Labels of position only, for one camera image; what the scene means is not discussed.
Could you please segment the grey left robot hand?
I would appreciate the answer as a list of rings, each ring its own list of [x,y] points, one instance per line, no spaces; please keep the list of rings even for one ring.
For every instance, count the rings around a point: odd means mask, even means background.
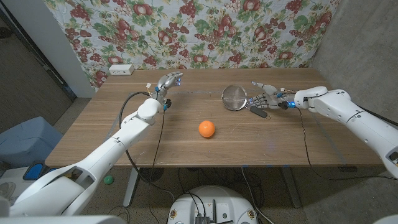
[[[174,86],[180,86],[181,78],[183,77],[182,72],[171,72],[160,78],[158,84],[155,86],[155,92],[153,92],[153,99],[157,100],[162,107],[166,103],[166,95],[170,88]]]

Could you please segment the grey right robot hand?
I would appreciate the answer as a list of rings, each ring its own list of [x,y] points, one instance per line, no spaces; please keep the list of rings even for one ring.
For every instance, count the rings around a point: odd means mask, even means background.
[[[276,88],[272,85],[265,85],[259,82],[251,82],[254,86],[264,92],[249,99],[249,104],[259,109],[282,109],[294,108],[294,96],[297,93],[285,88]]]

